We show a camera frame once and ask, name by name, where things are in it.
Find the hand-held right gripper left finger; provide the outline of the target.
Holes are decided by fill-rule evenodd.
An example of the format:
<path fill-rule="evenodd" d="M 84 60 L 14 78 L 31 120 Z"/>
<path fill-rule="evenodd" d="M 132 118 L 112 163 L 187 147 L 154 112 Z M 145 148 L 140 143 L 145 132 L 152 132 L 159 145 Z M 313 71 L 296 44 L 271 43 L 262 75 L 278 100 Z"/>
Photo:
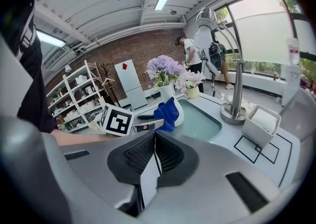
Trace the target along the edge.
<path fill-rule="evenodd" d="M 70 145 L 64 153 L 86 150 L 87 155 L 68 163 L 97 197 L 83 200 L 105 218 L 160 218 L 155 205 L 160 176 L 154 153 L 155 132 L 142 132 L 101 142 Z"/>

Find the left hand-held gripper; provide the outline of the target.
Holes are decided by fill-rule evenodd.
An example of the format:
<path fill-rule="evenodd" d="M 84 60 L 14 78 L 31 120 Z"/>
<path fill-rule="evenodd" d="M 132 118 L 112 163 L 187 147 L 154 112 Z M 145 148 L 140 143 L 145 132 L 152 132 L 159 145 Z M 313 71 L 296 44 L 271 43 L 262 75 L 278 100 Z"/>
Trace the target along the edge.
<path fill-rule="evenodd" d="M 105 103 L 103 110 L 88 126 L 103 134 L 116 136 L 127 136 L 130 134 L 135 113 L 108 103 Z M 136 133 L 142 131 L 157 130 L 164 125 L 164 119 L 155 119 L 154 115 L 139 115 L 139 124 L 134 124 Z"/>

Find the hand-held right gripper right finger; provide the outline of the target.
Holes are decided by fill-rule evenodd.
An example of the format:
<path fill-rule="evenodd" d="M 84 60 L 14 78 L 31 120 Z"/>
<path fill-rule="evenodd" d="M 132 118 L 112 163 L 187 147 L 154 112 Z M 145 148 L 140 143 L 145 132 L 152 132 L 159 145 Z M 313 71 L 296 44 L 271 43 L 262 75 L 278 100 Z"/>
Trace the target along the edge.
<path fill-rule="evenodd" d="M 231 173 L 241 173 L 267 202 L 280 194 L 267 176 L 230 150 L 179 134 L 166 135 L 192 147 L 199 156 L 199 165 L 182 185 L 158 189 L 143 211 L 143 222 L 228 224 L 249 217 L 249 208 L 226 177 Z"/>

